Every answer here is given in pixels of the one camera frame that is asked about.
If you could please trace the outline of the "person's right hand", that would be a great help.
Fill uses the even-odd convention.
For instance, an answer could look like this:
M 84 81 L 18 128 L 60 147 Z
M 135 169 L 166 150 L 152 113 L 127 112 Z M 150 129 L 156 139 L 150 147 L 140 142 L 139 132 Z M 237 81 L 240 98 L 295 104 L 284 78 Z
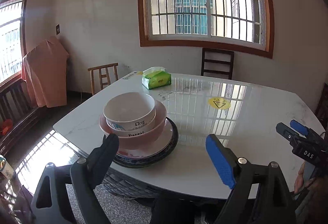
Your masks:
M 307 162 L 304 162 L 298 171 L 294 183 L 294 194 L 298 194 L 302 188 L 306 188 L 309 191 L 317 191 L 325 185 L 324 178 L 311 178 L 308 181 L 304 181 L 305 168 L 308 165 Z

